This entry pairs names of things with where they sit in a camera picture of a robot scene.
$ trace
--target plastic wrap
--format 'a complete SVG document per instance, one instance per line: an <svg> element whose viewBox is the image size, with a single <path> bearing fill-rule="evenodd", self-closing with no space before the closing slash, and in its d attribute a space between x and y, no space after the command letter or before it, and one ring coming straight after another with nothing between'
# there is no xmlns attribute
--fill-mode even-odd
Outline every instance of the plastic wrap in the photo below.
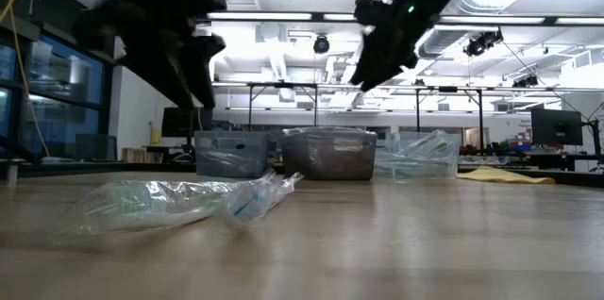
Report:
<svg viewBox="0 0 604 300"><path fill-rule="evenodd" d="M258 178L268 168L269 134L261 132L195 132L197 174Z"/></svg>
<svg viewBox="0 0 604 300"><path fill-rule="evenodd" d="M112 232L186 225L203 220L222 207L235 207L240 200L238 195L250 192L273 205L292 192L300 178L295 175L282 181L270 170L260 179L244 182L111 182L90 192L63 213L50 228L49 237L61 243ZM253 217L259 218L267 210L258 208ZM246 214L252 217L250 210Z"/></svg>
<svg viewBox="0 0 604 300"><path fill-rule="evenodd" d="M375 174L396 179L414 177L455 178L461 136L432 133L397 133L388 148L376 153Z"/></svg>
<svg viewBox="0 0 604 300"><path fill-rule="evenodd" d="M290 129L281 140L285 174L300 172L313 180L369 180L378 136L358 129Z"/></svg>

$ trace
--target ceiling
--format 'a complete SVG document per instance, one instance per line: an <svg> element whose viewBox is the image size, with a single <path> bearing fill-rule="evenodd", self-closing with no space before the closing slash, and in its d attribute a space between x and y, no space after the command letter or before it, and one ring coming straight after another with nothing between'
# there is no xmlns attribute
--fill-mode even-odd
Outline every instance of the ceiling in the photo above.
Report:
<svg viewBox="0 0 604 300"><path fill-rule="evenodd" d="M97 0L79 0L92 6ZM351 13L354 0L230 0L229 10L261 11L321 11ZM453 0L444 10L447 14L480 11L518 15L599 15L604 11L604 0ZM211 31L225 38L227 49L215 60L215 73L222 80L248 80L258 76L262 68L275 67L278 53L287 68L313 68L328 71L329 58L352 58L361 44L361 28L353 24L278 23L285 31L285 41L275 46L261 39L260 23L214 22ZM305 37L288 37L292 32L304 31ZM447 31L436 31L432 37L446 35ZM491 49L479 58L464 58L461 49L464 41L476 35L462 32L456 42L447 44L443 53L425 58L421 68L398 77L405 82L421 76L446 80L446 84L465 84L469 81L497 84L502 77L522 74L525 64L536 64L542 77L555 78L561 71L561 63L586 49L604 44L604 28L597 27L502 27L506 44ZM317 56L312 51L317 34L325 34L331 43L328 54Z"/></svg>

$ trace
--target workbench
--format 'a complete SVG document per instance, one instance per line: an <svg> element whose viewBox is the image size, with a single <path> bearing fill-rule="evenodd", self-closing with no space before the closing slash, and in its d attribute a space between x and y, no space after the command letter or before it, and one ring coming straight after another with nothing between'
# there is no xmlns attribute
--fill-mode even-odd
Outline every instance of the workbench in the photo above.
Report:
<svg viewBox="0 0 604 300"><path fill-rule="evenodd" d="M45 229L121 172L0 190L2 299L601 299L604 193L465 180L302 181L245 232L208 219L51 245Z"/></svg>

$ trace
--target window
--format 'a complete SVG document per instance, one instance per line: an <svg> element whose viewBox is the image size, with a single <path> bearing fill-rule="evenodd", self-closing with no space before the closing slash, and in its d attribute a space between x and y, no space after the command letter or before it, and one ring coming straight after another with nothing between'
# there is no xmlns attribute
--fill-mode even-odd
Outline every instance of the window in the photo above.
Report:
<svg viewBox="0 0 604 300"><path fill-rule="evenodd" d="M10 115L10 90L0 89L0 135L8 135L8 117Z"/></svg>
<svg viewBox="0 0 604 300"><path fill-rule="evenodd" d="M14 79L16 58L13 48L0 44L0 79Z"/></svg>
<svg viewBox="0 0 604 300"><path fill-rule="evenodd" d="M98 134L98 110L36 95L31 95L30 101L34 106L42 137L53 157L73 158L76 153L76 135ZM22 143L35 154L44 153L30 108L25 112Z"/></svg>
<svg viewBox="0 0 604 300"><path fill-rule="evenodd" d="M44 36L32 44L31 58L32 90L79 102L101 103L103 63L100 61Z"/></svg>

